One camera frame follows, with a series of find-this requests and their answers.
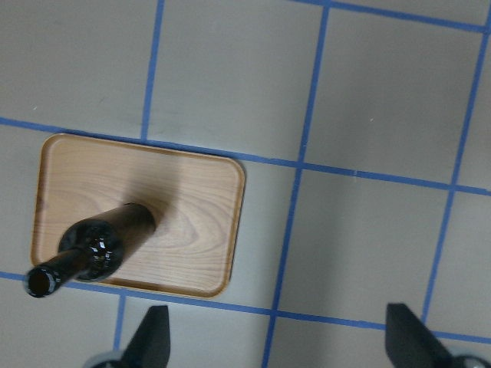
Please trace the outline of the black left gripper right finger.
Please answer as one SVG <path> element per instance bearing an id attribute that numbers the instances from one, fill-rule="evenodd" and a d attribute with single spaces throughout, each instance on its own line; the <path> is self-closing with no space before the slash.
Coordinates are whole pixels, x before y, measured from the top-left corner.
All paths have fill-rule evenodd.
<path id="1" fill-rule="evenodd" d="M 465 367 L 465 356 L 454 356 L 406 304 L 386 308 L 385 350 L 394 367 Z"/>

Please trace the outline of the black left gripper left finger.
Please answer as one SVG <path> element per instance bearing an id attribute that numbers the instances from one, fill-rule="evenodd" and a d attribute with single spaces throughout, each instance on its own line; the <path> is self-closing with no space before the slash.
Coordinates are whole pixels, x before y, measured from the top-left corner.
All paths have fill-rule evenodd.
<path id="1" fill-rule="evenodd" d="M 127 345 L 123 367 L 164 368 L 170 360 L 170 316 L 166 305 L 152 306 Z"/>

